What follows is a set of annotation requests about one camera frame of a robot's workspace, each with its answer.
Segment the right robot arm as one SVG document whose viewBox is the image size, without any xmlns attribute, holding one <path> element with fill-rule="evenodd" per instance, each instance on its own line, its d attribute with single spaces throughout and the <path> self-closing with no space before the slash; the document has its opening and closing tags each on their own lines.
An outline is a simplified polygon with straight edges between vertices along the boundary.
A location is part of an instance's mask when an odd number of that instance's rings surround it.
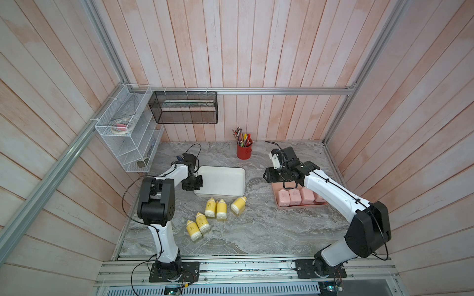
<svg viewBox="0 0 474 296">
<path fill-rule="evenodd" d="M 316 164 L 300 161 L 293 148 L 273 149 L 272 167 L 265 170 L 268 183 L 294 182 L 325 199 L 348 221 L 343 238 L 319 250 L 312 260 L 295 260 L 300 279 L 336 279 L 347 276 L 344 263 L 367 258 L 391 240 L 388 208 L 381 202 L 371 203 L 330 178 Z"/>
</svg>

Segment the pink pencil sharpener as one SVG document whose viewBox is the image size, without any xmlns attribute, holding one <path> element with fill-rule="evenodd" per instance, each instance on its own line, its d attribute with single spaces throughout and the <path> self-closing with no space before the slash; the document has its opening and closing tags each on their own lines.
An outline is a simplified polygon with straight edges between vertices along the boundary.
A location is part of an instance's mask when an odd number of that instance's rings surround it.
<svg viewBox="0 0 474 296">
<path fill-rule="evenodd" d="M 291 203 L 290 193 L 284 189 L 279 190 L 276 201 L 279 207 L 289 207 Z"/>
<path fill-rule="evenodd" d="M 323 197 L 318 195 L 317 193 L 314 193 L 314 197 L 315 197 L 315 200 L 314 200 L 315 204 L 326 204 L 327 203 L 327 201 Z"/>
<path fill-rule="evenodd" d="M 301 197 L 301 192 L 298 189 L 290 189 L 288 191 L 289 196 L 290 196 L 290 206 L 297 206 L 301 205 L 302 202 L 302 197 Z"/>
<path fill-rule="evenodd" d="M 311 205 L 315 202 L 314 192 L 306 187 L 300 189 L 301 205 Z"/>
</svg>

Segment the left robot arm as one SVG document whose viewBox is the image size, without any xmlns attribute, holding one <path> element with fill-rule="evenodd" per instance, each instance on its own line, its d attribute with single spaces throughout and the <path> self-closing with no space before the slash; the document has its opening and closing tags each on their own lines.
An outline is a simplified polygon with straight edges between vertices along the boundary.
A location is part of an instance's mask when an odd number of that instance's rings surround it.
<svg viewBox="0 0 474 296">
<path fill-rule="evenodd" d="M 175 213 L 175 187 L 185 191 L 202 188 L 202 176 L 196 174 L 198 158 L 184 153 L 160 176 L 144 178 L 137 208 L 138 218 L 149 228 L 157 249 L 151 267 L 150 282 L 173 282 L 183 278 L 181 255 L 172 231 Z"/>
</svg>

